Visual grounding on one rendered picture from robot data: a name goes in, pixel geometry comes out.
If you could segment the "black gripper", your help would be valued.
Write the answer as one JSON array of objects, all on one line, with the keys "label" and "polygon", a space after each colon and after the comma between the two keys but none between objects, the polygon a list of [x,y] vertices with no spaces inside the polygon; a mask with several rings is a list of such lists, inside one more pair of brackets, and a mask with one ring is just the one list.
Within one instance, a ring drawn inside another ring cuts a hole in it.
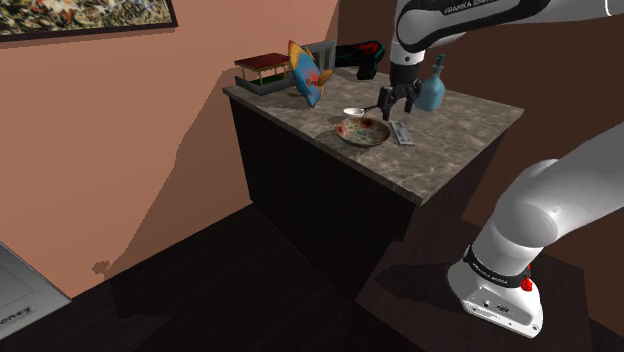
[{"label": "black gripper", "polygon": [[378,107],[382,112],[382,119],[388,121],[390,112],[396,99],[406,98],[404,111],[410,113],[422,92],[422,81],[419,79],[420,64],[400,65],[391,64],[390,86],[381,87],[378,97]]}]

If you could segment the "blue glass bottle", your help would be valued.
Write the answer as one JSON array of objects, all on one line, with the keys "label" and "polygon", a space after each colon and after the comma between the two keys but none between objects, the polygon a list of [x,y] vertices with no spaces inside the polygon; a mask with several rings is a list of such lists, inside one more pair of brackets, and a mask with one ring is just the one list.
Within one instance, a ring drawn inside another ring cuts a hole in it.
[{"label": "blue glass bottle", "polygon": [[433,111],[437,109],[442,102],[445,93],[445,85],[440,78],[445,54],[439,54],[433,65],[433,74],[426,79],[421,85],[421,92],[416,100],[415,106],[424,111]]}]

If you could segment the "grey remote control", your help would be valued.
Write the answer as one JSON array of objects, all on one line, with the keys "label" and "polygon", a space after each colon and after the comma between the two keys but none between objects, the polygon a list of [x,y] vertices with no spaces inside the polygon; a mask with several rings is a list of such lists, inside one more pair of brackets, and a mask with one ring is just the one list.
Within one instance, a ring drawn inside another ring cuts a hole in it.
[{"label": "grey remote control", "polygon": [[397,142],[402,146],[413,146],[414,141],[412,140],[409,131],[405,127],[405,125],[400,121],[390,121],[389,122],[392,130],[395,133],[397,138]]}]

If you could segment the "patterned ceramic bowl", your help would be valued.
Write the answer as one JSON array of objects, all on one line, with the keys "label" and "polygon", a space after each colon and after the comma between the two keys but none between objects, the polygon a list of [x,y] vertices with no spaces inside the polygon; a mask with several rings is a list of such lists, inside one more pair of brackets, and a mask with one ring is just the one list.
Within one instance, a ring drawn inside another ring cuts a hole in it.
[{"label": "patterned ceramic bowl", "polygon": [[343,141],[362,147],[380,145],[390,137],[385,124],[366,117],[344,118],[336,124],[335,132]]}]

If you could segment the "blue and orange fish figure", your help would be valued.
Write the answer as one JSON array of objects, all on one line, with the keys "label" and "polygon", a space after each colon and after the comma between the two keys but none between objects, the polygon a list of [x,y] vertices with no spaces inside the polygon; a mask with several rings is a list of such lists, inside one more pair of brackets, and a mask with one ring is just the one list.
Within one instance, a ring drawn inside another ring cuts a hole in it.
[{"label": "blue and orange fish figure", "polygon": [[297,91],[314,108],[324,96],[325,84],[333,71],[320,71],[311,52],[292,40],[288,42],[288,55]]}]

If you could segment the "dark cabinet with marble top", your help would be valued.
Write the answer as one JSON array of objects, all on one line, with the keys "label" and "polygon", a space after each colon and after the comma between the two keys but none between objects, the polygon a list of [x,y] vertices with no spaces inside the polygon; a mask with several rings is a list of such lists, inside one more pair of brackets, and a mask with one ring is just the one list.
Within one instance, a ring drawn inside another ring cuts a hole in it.
[{"label": "dark cabinet with marble top", "polygon": [[339,68],[314,107],[292,89],[225,88],[253,204],[344,296],[355,298],[392,244],[420,247],[463,215],[518,107],[447,91],[431,112],[401,105],[395,137],[361,147],[341,139],[350,107],[376,108],[386,74]]}]

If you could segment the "red-roofed miniature pavilion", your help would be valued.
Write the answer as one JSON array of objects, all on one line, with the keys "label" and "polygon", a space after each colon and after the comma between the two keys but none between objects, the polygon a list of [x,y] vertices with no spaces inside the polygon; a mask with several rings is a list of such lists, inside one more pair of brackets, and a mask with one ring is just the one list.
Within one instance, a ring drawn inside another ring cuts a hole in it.
[{"label": "red-roofed miniature pavilion", "polygon": [[289,57],[269,53],[234,62],[241,68],[241,76],[235,77],[237,86],[256,95],[264,96],[294,85]]}]

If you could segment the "dark robot stand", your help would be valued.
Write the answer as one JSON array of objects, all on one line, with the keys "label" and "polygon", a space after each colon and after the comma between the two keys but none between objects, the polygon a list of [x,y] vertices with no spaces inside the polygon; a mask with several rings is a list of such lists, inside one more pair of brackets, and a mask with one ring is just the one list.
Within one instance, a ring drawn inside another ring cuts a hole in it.
[{"label": "dark robot stand", "polygon": [[624,337],[588,315],[582,270],[547,255],[532,263],[544,324],[533,339],[474,317],[446,280],[479,227],[463,220],[432,228],[422,245],[393,244],[357,297],[406,338],[385,352],[624,352]]}]

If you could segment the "grey appliance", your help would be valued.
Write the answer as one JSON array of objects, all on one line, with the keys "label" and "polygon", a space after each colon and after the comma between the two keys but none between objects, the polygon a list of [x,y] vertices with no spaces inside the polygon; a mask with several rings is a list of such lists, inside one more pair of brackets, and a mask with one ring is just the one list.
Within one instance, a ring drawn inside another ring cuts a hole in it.
[{"label": "grey appliance", "polygon": [[0,340],[70,302],[66,294],[0,241]]}]

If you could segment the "grey picture frame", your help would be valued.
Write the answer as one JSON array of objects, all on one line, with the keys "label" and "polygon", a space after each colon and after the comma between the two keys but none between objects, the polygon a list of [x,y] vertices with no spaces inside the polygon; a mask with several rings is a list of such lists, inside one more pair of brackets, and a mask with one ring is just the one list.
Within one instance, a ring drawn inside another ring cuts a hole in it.
[{"label": "grey picture frame", "polygon": [[304,49],[308,49],[313,58],[316,66],[320,72],[325,70],[333,70],[335,68],[336,60],[336,41],[327,40],[323,42],[317,42],[307,44],[303,46]]}]

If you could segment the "framed abstract wall picture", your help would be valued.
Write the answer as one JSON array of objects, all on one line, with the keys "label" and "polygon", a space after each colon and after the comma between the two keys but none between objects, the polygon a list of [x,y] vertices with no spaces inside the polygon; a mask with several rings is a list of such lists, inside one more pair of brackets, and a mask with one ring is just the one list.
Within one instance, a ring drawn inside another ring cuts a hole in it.
[{"label": "framed abstract wall picture", "polygon": [[0,0],[0,43],[177,26],[172,0]]}]

